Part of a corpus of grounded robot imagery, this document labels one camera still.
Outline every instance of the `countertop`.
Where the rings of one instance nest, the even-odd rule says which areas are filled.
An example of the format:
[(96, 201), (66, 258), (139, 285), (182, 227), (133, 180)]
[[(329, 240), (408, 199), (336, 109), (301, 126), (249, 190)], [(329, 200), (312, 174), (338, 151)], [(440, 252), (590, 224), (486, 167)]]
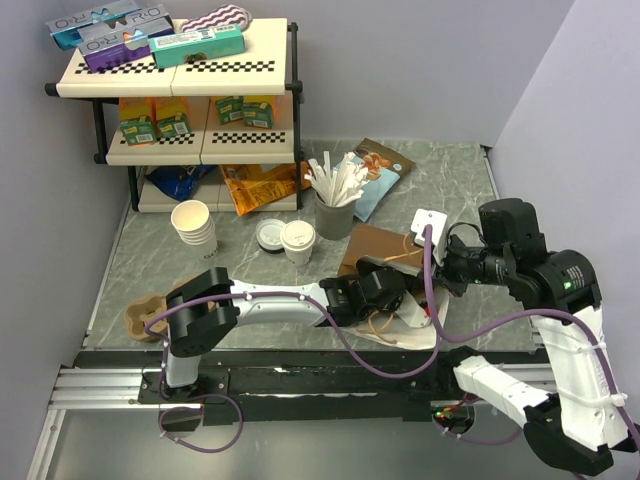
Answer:
[[(332, 162), (341, 160), (358, 140), (305, 141), (306, 158), (322, 161), (322, 152), (331, 152)], [(401, 179), (378, 204), (370, 225), (405, 234), (418, 208), (442, 211), (451, 223), (478, 223), (477, 209), (496, 198), (482, 149), (476, 144), (437, 144), (418, 141), (384, 141), (384, 145), (416, 162), (411, 173)], [(168, 293), (181, 280), (213, 266), (229, 269), (230, 277), (257, 284), (304, 285), (335, 276), (349, 238), (331, 242), (320, 238), (310, 263), (296, 269), (283, 255), (263, 252), (255, 241), (255, 227), (265, 218), (285, 222), (303, 219), (314, 223), (313, 193), (304, 193), (304, 208), (297, 212), (214, 213), (219, 241), (218, 255), (208, 261), (196, 258), (178, 238), (169, 221), (170, 214), (141, 214), (129, 211), (110, 265), (104, 289), (98, 298), (85, 348), (155, 349), (126, 332), (123, 312), (144, 295)], [(474, 244), (471, 229), (457, 231)], [(501, 316), (521, 310), (505, 288), (470, 286), (462, 298), (450, 303), (445, 329), (464, 333)], [(367, 339), (349, 336), (358, 349), (389, 350)], [(534, 343), (529, 322), (506, 325), (468, 343), (484, 351), (531, 351)], [(292, 324), (252, 325), (232, 330), (219, 348), (343, 349), (330, 328), (307, 328)]]

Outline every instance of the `gray cup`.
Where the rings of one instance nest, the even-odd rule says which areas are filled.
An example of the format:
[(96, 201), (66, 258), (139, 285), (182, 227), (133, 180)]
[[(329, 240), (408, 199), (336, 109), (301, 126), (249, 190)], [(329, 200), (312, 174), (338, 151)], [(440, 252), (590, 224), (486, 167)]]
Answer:
[(327, 240), (340, 240), (351, 233), (356, 201), (344, 207), (329, 207), (316, 193), (316, 232)]

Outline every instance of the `red and white striped item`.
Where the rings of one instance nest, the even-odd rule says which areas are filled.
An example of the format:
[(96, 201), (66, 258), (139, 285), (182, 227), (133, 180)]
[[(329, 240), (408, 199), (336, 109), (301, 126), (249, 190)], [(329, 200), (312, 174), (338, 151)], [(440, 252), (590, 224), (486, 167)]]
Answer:
[(193, 32), (201, 28), (220, 27), (231, 23), (237, 24), (241, 30), (246, 30), (251, 23), (251, 14), (237, 5), (222, 5), (203, 17), (187, 20), (182, 24), (182, 31)]

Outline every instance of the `teal box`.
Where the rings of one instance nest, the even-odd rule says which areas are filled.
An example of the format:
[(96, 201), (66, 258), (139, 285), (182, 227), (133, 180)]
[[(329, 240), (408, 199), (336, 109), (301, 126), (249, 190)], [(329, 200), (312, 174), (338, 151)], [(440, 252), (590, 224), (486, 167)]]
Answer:
[(235, 23), (151, 38), (149, 44), (158, 68), (236, 55), (245, 49), (242, 30)]

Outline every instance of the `shelf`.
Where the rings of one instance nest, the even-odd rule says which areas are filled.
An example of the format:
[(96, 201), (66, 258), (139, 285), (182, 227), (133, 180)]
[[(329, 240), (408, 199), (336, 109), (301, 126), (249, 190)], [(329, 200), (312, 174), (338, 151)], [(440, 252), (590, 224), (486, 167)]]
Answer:
[(214, 107), (209, 109), (201, 161), (205, 165), (274, 164), (294, 162), (293, 96), (283, 95), (278, 117), (270, 130), (232, 122), (220, 125)]
[(189, 121), (192, 132), (172, 138), (160, 138), (153, 145), (127, 145), (118, 129), (107, 153), (109, 165), (199, 165), (205, 138), (209, 97), (190, 97)]
[[(178, 29), (184, 20), (175, 20)], [(158, 69), (151, 55), (93, 73), (76, 49), (56, 89), (61, 97), (114, 98), (171, 95), (282, 95), (285, 92), (287, 19), (251, 22), (246, 51)]]
[(287, 19), (251, 22), (244, 53), (176, 67), (174, 95), (282, 95), (285, 92)]
[[(204, 177), (198, 183), (192, 198), (194, 200), (200, 200), (207, 205), (210, 212), (235, 213), (236, 211), (233, 200), (231, 200), (231, 194), (222, 179), (220, 170), (216, 170)], [(139, 203), (141, 213), (171, 212), (177, 204), (178, 202), (176, 200), (167, 197), (149, 180), (145, 179)], [(257, 209), (259, 212), (287, 212), (294, 210), (296, 210), (295, 194)]]

